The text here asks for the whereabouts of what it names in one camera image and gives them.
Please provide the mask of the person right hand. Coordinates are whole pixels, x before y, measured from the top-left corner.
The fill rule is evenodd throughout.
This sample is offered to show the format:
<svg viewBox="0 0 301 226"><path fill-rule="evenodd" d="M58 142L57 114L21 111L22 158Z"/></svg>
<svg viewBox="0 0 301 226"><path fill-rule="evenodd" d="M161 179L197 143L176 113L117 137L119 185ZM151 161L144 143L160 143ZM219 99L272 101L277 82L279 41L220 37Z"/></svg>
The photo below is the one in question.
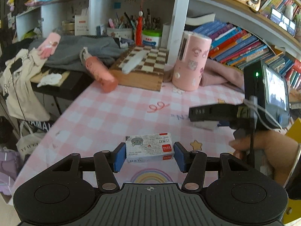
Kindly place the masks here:
<svg viewBox="0 0 301 226"><path fill-rule="evenodd" d="M273 179L285 188L286 180L293 167L298 150L298 143L276 131L259 131L254 136L254 150L261 158L256 159L256 165L266 163Z"/></svg>

